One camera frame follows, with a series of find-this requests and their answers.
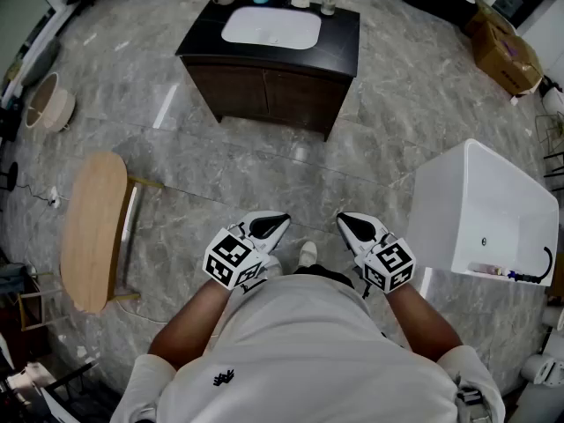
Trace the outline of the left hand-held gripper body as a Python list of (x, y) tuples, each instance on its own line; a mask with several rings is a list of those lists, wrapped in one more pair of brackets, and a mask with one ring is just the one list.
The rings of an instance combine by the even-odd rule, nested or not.
[(275, 265), (277, 247), (291, 216), (282, 211), (253, 211), (222, 228), (205, 250), (203, 271), (227, 290), (245, 285)]

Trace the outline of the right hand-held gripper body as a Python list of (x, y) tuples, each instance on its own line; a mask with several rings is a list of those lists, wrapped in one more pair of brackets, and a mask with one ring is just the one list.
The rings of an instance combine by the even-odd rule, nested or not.
[(416, 258), (404, 238), (397, 238), (376, 217), (340, 212), (338, 230), (354, 256), (355, 270), (365, 282), (364, 294), (375, 287), (391, 293), (412, 279)]

